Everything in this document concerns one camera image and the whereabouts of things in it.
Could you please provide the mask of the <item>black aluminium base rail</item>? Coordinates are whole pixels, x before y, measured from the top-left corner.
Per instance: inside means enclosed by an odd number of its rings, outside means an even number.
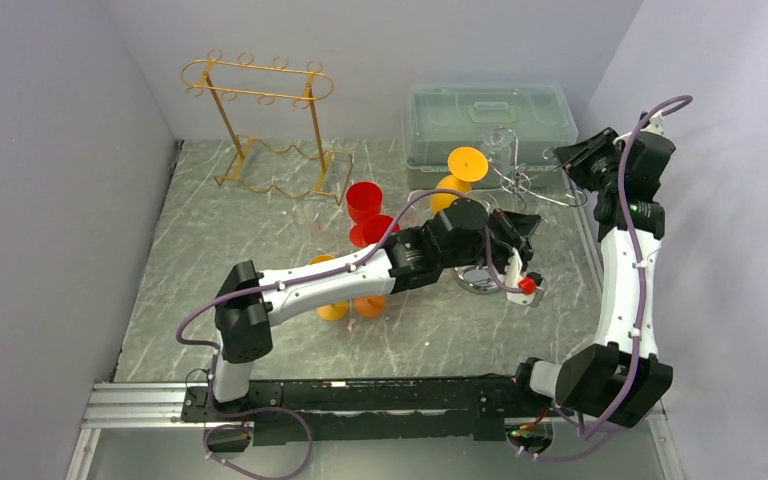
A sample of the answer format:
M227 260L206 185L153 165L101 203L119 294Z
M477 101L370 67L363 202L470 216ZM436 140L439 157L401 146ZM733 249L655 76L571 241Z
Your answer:
M206 384L105 383L93 388L85 428L243 426L256 446L289 442L466 437L501 441L523 426L541 440L574 426L499 374L461 377L254 380L239 400L214 403Z

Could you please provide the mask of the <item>orange goblet centre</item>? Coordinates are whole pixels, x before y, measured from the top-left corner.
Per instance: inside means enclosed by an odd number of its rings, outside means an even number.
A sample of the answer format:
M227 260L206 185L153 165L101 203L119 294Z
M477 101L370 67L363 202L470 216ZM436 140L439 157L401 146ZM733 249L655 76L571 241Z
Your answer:
M354 310L365 318L374 318L381 315L387 308L386 296L362 296L352 300Z

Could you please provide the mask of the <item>red goblet back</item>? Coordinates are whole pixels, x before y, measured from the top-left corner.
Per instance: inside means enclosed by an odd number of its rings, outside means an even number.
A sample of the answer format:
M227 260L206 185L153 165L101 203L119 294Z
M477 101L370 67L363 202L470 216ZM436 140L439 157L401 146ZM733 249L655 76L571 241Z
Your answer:
M360 225L381 212L383 192L373 182L356 182L348 188L345 200L349 217Z

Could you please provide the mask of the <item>red goblet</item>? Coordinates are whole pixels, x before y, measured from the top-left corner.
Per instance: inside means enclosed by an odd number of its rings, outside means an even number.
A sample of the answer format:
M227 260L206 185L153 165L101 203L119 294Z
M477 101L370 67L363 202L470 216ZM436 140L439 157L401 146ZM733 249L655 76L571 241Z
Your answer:
M369 217L363 223L355 224L349 231L349 241L358 248L373 245L385 236L393 218L389 215L377 214Z
M345 200L349 217L360 225L381 212L383 192L373 182L356 182L348 188Z

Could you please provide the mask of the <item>silver wire glass rack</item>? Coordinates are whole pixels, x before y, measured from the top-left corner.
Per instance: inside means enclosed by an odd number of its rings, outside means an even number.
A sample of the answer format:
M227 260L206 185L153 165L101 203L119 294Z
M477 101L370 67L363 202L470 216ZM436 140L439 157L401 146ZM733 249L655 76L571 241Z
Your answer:
M510 204L514 211L521 211L526 206L526 196L530 195L535 199L553 203L562 207L578 208L587 203L586 194L577 187L566 189L564 200L555 199L535 191L536 179L549 172L560 169L558 164L550 167L547 171L538 173L527 173L527 165L518 159L519 139L516 148L516 158L514 165L506 169L498 169L489 162L490 179L485 183L490 185L490 189L473 190L467 196L478 201L487 211L491 211L500 206L501 194L509 196ZM458 267L452 271L455 283L472 294L491 295L500 291L500 288L494 283L487 273L484 266Z

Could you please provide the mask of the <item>clear ribbed wine glass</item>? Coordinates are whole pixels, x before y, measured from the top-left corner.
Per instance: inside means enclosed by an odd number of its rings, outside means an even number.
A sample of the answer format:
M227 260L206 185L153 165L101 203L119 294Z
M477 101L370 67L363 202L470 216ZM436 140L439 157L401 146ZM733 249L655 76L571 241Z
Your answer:
M495 128L482 135L480 150L492 166L502 170L514 165L517 146L518 136L514 131Z

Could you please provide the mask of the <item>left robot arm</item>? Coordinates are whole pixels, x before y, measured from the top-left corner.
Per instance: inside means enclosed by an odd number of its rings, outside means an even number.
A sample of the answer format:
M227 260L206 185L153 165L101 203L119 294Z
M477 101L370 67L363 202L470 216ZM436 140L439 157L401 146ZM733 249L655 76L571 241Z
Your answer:
M343 257L282 270L234 265L216 299L219 346L208 407L224 420L247 406L256 360L273 348L272 328L302 313L364 296L389 296L436 283L448 269L481 266L513 274L516 288L533 256L536 214L487 211L461 198L418 227Z

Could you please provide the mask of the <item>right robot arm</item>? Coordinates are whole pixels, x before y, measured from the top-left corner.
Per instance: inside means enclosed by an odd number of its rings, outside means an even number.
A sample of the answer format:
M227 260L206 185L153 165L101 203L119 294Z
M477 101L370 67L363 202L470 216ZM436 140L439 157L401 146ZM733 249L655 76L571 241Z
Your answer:
M674 143L647 128L636 137L607 128L555 148L562 170L597 196L594 218L603 260L600 318L593 342L562 363L531 357L511 388L517 411L546 405L632 428L670 388L671 366L658 358L653 329L654 269L665 235L655 201Z

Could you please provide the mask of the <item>clear plastic storage box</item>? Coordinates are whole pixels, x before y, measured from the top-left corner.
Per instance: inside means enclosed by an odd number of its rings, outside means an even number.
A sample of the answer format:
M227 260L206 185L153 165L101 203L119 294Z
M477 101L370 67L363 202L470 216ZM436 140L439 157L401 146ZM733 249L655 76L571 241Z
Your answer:
M452 150L482 144L497 127L519 139L518 159L527 173L547 171L557 162L548 151L577 141L578 129L562 88L554 83L415 84L403 115L408 185L434 187L448 174Z

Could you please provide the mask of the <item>yellow goblet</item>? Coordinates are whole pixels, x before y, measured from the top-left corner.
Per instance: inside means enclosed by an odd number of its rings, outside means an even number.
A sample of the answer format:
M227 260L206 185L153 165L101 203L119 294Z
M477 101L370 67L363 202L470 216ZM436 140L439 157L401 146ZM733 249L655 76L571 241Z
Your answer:
M309 263L318 264L328 260L333 260L333 255L321 254L313 257ZM318 307L316 309L317 314L326 321L338 321L345 317L350 309L350 301L343 300L336 303L328 304Z
M485 155L474 147L458 147L451 151L447 159L449 174L435 186L436 190L452 190L467 194L474 183L482 180L488 173L489 165Z

